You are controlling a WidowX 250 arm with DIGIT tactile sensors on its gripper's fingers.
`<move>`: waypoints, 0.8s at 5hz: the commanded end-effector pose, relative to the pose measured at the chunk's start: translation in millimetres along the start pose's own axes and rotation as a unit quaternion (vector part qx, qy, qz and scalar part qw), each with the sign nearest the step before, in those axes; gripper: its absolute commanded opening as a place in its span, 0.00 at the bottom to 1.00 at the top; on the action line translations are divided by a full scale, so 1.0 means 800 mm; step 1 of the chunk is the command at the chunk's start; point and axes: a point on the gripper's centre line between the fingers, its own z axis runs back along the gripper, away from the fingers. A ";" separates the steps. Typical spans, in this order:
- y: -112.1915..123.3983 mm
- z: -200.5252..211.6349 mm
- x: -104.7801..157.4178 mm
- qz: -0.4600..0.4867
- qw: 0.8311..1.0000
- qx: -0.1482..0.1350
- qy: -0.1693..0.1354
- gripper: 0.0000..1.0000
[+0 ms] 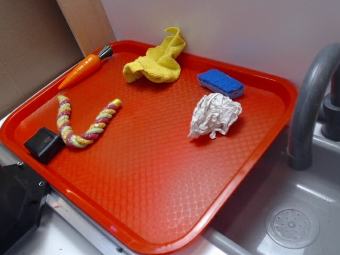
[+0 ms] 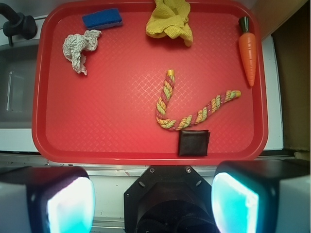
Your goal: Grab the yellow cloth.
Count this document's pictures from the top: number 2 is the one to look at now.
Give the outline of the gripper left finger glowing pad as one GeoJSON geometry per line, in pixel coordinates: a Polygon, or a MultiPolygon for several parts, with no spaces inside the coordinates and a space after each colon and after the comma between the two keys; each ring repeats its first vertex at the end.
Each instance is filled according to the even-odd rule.
{"type": "Polygon", "coordinates": [[[88,233],[95,212],[93,182],[82,167],[2,167],[2,233],[88,233]]]}

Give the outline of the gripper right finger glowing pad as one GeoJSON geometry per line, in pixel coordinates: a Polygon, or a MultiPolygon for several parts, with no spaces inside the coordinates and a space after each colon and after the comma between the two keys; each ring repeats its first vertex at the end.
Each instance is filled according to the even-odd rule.
{"type": "Polygon", "coordinates": [[[211,204],[222,233],[309,233],[310,162],[221,162],[212,182],[211,204]]]}

